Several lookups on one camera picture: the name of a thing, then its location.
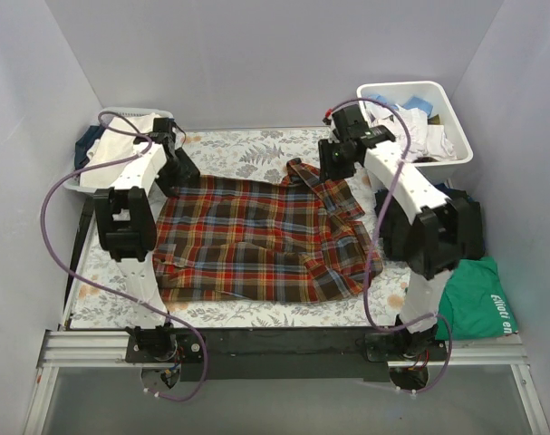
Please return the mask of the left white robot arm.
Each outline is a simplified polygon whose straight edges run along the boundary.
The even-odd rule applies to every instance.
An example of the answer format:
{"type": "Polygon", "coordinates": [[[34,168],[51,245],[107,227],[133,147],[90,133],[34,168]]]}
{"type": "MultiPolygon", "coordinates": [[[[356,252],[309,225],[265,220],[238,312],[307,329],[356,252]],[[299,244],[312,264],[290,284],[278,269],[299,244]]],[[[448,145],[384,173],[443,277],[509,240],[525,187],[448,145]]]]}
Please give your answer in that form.
{"type": "Polygon", "coordinates": [[[176,144],[177,134],[184,131],[173,118],[153,119],[144,133],[116,111],[103,111],[98,120],[113,132],[121,130],[113,121],[124,121],[133,143],[142,147],[108,188],[95,190],[93,202],[101,248],[121,271],[125,281],[121,294],[135,304],[135,324],[153,329],[169,319],[152,260],[158,234],[149,193],[157,185],[166,197],[173,198],[179,188],[198,180],[200,171],[183,146],[176,144]]]}

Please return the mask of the plaid long sleeve shirt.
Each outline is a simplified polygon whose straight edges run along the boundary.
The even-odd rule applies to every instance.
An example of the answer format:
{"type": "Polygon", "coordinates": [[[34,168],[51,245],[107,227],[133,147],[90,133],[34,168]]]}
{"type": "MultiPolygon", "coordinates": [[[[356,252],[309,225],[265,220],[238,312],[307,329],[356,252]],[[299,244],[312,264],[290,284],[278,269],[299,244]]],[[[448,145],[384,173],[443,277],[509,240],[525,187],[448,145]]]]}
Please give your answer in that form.
{"type": "Polygon", "coordinates": [[[344,180],[291,159],[278,184],[203,176],[160,211],[153,266],[166,303],[322,303],[383,269],[344,180]]]}

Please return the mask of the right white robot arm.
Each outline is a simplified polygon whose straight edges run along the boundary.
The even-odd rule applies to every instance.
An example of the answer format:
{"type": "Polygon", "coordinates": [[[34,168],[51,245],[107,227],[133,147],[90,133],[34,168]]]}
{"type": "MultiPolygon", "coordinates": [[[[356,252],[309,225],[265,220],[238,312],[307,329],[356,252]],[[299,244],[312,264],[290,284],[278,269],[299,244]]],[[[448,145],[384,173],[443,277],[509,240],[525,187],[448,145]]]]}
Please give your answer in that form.
{"type": "Polygon", "coordinates": [[[358,104],[358,99],[351,99],[325,113],[323,121],[331,134],[318,143],[320,179],[350,178],[361,165],[388,190],[377,220],[382,222],[396,201],[410,224],[404,243],[404,260],[411,271],[408,292],[397,325],[383,331],[398,333],[395,351],[411,361],[428,348],[424,333],[438,322],[444,287],[467,255],[476,220],[465,199],[450,198],[406,161],[407,152],[386,127],[370,127],[358,104]]]}

